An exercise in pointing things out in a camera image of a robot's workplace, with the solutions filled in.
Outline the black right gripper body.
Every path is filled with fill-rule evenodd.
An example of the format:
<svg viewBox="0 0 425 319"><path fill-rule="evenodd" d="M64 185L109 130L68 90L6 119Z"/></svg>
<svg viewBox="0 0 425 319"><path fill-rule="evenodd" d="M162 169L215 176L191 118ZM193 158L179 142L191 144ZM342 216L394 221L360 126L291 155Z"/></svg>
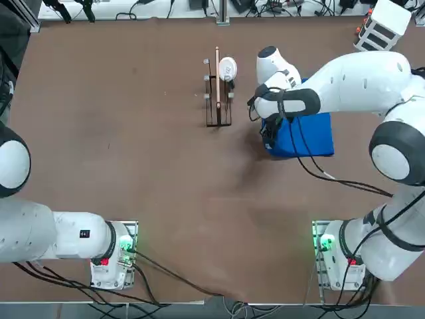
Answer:
<svg viewBox="0 0 425 319"><path fill-rule="evenodd" d="M272 116L268 119L262 120L260 135L262 137L263 145L267 150L274 149L281 126L282 117L280 116Z"/></svg>

